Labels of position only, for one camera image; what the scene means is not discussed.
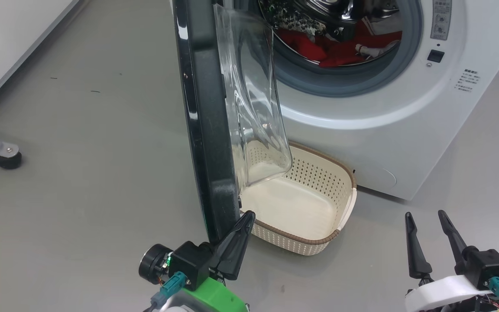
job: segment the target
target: metal caster wheel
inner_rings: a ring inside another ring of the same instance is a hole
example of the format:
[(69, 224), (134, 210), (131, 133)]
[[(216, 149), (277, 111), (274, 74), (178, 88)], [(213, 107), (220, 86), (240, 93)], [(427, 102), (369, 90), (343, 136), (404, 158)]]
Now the metal caster wheel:
[(12, 170), (20, 167), (21, 162), (22, 162), (22, 154), (20, 154), (20, 152), (18, 152), (15, 156), (10, 158), (5, 158), (0, 156), (0, 167), (7, 170)]

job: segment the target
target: door glass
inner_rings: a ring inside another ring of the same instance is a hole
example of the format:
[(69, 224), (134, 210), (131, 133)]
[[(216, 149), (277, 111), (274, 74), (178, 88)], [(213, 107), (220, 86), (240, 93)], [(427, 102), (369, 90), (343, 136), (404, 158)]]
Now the door glass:
[(214, 6), (238, 191), (287, 172), (292, 155), (273, 69), (273, 31), (262, 19)]

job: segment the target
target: brown basket rim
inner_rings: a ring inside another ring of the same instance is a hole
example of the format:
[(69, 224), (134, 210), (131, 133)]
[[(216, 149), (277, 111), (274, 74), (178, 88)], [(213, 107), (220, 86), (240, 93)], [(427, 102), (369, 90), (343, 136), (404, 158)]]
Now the brown basket rim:
[[(292, 147), (295, 147), (299, 150), (303, 150), (305, 152), (308, 152), (308, 153), (311, 153), (311, 154), (315, 154), (316, 156), (319, 156), (320, 158), (323, 158), (323, 159), (326, 159), (328, 160), (329, 162), (331, 163), (334, 163), (335, 165), (337, 166), (340, 166), (341, 168), (343, 168), (347, 173), (348, 175), (350, 176), (350, 180), (352, 181), (352, 188), (357, 188), (357, 184), (355, 182), (355, 176), (353, 174), (353, 172), (351, 172), (348, 167), (346, 167), (344, 164), (342, 164), (341, 162), (339, 162), (338, 160), (330, 157), (330, 156), (327, 156), (319, 151), (316, 151), (312, 148), (309, 148), (307, 146), (304, 146), (302, 144), (299, 144), (297, 142), (294, 142), (294, 141), (289, 141), (289, 144), (290, 146)], [(290, 233), (287, 233), (285, 231), (282, 231), (280, 229), (277, 229), (263, 221), (259, 221), (259, 220), (255, 220), (255, 223), (256, 225), (259, 225), (260, 227), (263, 227), (269, 231), (272, 231), (276, 234), (279, 234), (279, 235), (282, 235), (284, 237), (287, 237), (289, 239), (293, 239), (294, 241), (298, 241), (299, 243), (303, 243), (303, 244), (307, 244), (307, 245), (322, 245), (322, 244), (326, 244), (326, 243), (329, 243), (329, 241), (332, 241), (333, 239), (335, 239), (335, 237), (338, 236), (338, 234), (340, 234), (340, 231), (338, 229), (335, 229), (331, 235), (328, 235), (327, 237), (323, 238), (323, 239), (305, 239), (303, 237), (299, 237), (297, 235), (293, 235), (293, 234), (290, 234)]]

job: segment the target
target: laundry basket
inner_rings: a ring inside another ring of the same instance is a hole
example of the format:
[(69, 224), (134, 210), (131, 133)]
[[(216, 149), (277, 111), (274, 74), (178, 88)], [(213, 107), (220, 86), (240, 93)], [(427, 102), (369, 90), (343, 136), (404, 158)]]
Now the laundry basket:
[[(283, 176), (244, 189), (243, 211), (257, 215), (252, 234), (294, 253), (315, 255), (338, 234), (352, 213), (355, 177), (340, 162), (290, 142), (292, 168)], [(250, 156), (265, 156), (250, 153)]]

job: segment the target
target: open door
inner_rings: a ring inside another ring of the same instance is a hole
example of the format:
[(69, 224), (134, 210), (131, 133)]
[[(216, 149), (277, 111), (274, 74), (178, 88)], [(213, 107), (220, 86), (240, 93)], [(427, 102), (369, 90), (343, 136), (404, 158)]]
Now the open door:
[(264, 20), (212, 0), (174, 0), (178, 60), (201, 209), (216, 245), (244, 188), (292, 166)]

